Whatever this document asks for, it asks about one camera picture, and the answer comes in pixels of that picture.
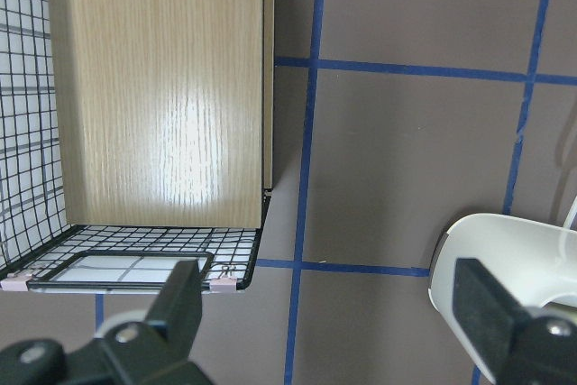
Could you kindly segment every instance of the silver screw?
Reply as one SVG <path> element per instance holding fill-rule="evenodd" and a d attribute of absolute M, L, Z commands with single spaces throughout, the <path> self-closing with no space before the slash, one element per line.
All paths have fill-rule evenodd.
<path fill-rule="evenodd" d="M 551 319 L 547 322 L 547 331 L 553 335 L 568 337 L 571 335 L 571 326 L 564 320 Z"/>
<path fill-rule="evenodd" d="M 128 343 L 138 336 L 138 326 L 130 324 L 116 333 L 116 341 L 118 343 Z"/>
<path fill-rule="evenodd" d="M 44 348 L 44 346 L 42 344 L 36 343 L 33 346 L 26 349 L 24 352 L 22 352 L 22 354 L 20 355 L 20 362 L 23 362 L 24 364 L 30 364 L 32 362 L 40 360 L 40 358 L 44 356 L 45 353 L 46 349 Z"/>

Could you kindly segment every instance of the white cable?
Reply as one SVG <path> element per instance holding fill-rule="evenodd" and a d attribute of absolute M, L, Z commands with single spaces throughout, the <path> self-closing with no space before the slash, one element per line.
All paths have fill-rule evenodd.
<path fill-rule="evenodd" d="M 567 214 L 567 218 L 565 218 L 565 222 L 563 223 L 563 228 L 571 229 L 573 224 L 573 220 L 577 216 L 577 196 L 573 200 L 573 204 L 571 205 L 571 209 L 569 209 L 569 214 Z"/>

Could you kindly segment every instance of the wire mesh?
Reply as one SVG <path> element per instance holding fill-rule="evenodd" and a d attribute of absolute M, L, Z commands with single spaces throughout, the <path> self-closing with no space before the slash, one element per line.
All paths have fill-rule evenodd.
<path fill-rule="evenodd" d="M 34 270 L 41 289 L 81 253 L 212 253 L 205 289 L 223 270 L 244 289 L 261 230 L 67 225 L 48 12 L 48 0 L 0 0 L 0 278 Z"/>

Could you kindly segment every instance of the bolt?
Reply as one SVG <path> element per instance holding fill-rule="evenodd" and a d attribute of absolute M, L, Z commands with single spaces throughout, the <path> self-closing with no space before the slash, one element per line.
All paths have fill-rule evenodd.
<path fill-rule="evenodd" d="M 571 326 L 564 320 L 551 319 L 547 322 L 547 331 L 552 335 L 568 337 L 571 335 Z"/>
<path fill-rule="evenodd" d="M 129 324 L 116 333 L 116 341 L 118 343 L 128 343 L 138 336 L 138 326 L 136 324 Z"/>
<path fill-rule="evenodd" d="M 23 362 L 24 364 L 30 364 L 32 362 L 40 360 L 40 358 L 44 356 L 45 353 L 46 349 L 44 348 L 44 346 L 40 343 L 35 343 L 21 353 L 20 362 Z"/>

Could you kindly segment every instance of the wooden panel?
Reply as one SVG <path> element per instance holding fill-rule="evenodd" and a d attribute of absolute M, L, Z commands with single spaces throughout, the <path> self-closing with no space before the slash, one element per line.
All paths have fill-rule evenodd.
<path fill-rule="evenodd" d="M 264 171 L 265 188 L 272 188 L 272 101 L 274 77 L 274 0 L 264 0 L 264 54 L 263 54 L 263 92 L 264 92 Z"/>
<path fill-rule="evenodd" d="M 258 227 L 263 0 L 50 0 L 72 224 Z"/>

